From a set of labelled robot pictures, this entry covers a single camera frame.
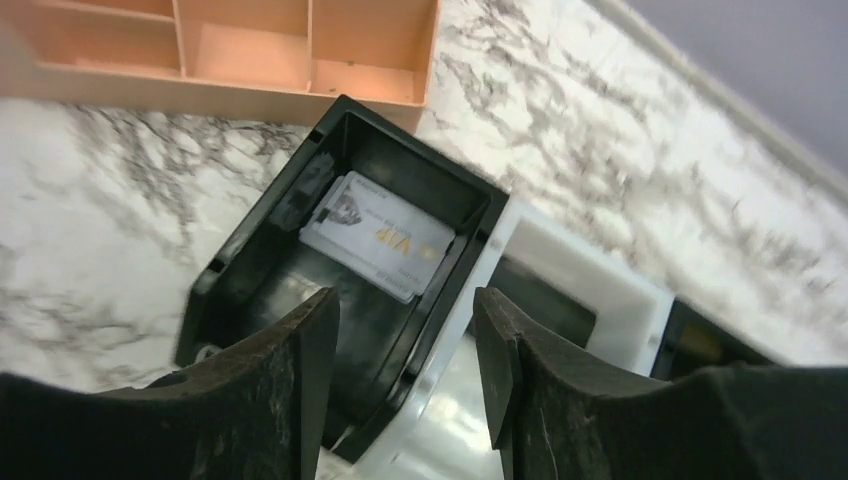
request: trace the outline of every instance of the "black plastic tray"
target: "black plastic tray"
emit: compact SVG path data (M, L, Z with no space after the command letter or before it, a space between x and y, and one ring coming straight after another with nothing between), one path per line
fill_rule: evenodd
M355 170L453 228L428 289L401 304L298 240L333 180ZM355 461L403 403L507 195L348 97L339 97L195 281L176 362L276 322L323 286L341 324L324 446Z
M675 299L651 377L674 380L707 366L774 365L683 300Z

